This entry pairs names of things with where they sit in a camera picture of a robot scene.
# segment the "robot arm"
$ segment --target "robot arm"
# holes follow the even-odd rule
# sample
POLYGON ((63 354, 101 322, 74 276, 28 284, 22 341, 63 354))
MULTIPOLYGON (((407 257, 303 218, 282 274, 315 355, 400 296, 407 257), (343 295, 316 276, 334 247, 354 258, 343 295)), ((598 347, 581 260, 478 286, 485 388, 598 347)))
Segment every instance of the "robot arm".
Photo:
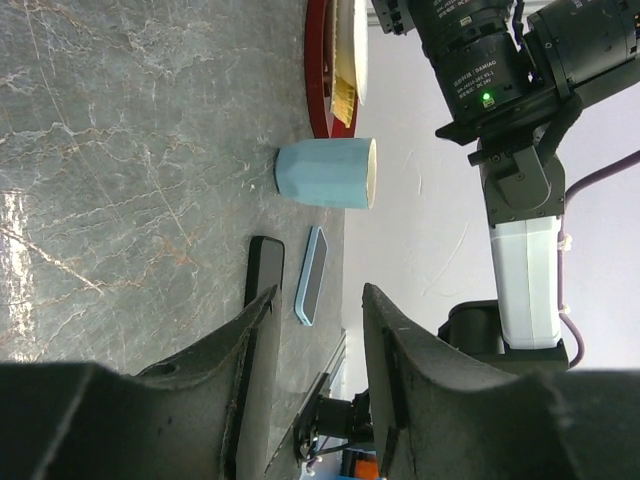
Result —
POLYGON ((528 17, 513 0, 373 0, 386 33, 416 29, 453 122, 436 135, 480 166, 502 336, 513 350, 560 344, 558 233, 565 175, 555 156, 584 108, 640 81, 640 0, 555 0, 528 17))

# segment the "light blue cup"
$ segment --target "light blue cup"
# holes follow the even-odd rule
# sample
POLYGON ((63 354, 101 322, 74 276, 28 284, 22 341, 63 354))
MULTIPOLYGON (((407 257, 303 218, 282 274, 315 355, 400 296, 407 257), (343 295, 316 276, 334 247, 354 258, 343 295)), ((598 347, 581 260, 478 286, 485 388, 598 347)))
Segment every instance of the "light blue cup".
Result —
POLYGON ((276 159, 278 191, 306 205, 370 209, 376 155, 373 138, 312 139, 286 146, 276 159))

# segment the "cable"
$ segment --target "cable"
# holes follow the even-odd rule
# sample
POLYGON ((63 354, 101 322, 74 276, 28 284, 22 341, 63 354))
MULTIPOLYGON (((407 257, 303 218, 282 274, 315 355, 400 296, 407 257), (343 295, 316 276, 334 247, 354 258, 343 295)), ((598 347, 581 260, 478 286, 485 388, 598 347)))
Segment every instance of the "cable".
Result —
MULTIPOLYGON (((640 163, 640 150, 631 155, 623 158, 622 160, 618 160, 617 162, 612 163, 606 167, 601 168, 600 170, 596 170, 595 172, 587 175, 581 180, 574 183, 568 190, 565 195, 565 211, 569 207, 569 202, 573 200, 573 198, 583 191, 585 188, 595 185, 602 180, 606 180, 617 173, 623 172, 628 168, 631 168, 640 163)), ((561 223, 560 223, 560 234, 558 239, 560 241, 564 241, 564 221, 565 221, 566 213, 563 215, 561 223)), ((573 323, 569 315, 564 311, 564 252, 562 249, 558 249, 558 308, 560 310, 560 319, 567 326, 571 334, 576 339, 576 344, 578 346, 578 352, 576 356, 569 363, 570 368, 576 367, 584 358, 585 345, 584 339, 578 330, 578 327, 573 323)))

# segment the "red plate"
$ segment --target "red plate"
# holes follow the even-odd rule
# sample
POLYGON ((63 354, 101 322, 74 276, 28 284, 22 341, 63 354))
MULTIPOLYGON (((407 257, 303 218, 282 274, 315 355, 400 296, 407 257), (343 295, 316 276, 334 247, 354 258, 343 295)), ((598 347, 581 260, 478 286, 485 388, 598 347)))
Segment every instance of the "red plate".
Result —
POLYGON ((356 130, 358 99, 353 107, 353 120, 347 128, 331 113, 331 41, 327 11, 329 0, 309 0, 304 39, 304 75, 311 128, 316 138, 353 138, 356 130))

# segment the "gray marble surface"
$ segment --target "gray marble surface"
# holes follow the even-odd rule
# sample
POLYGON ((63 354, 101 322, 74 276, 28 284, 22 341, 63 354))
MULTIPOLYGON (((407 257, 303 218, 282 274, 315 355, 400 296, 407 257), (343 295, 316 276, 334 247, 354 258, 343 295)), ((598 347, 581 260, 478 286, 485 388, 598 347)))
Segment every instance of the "gray marble surface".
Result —
POLYGON ((304 0, 0 4, 0 359, 137 373, 242 307, 250 237, 287 248, 273 444, 340 337, 340 211, 277 195, 311 136, 304 0), (331 246, 312 329, 309 227, 331 246))

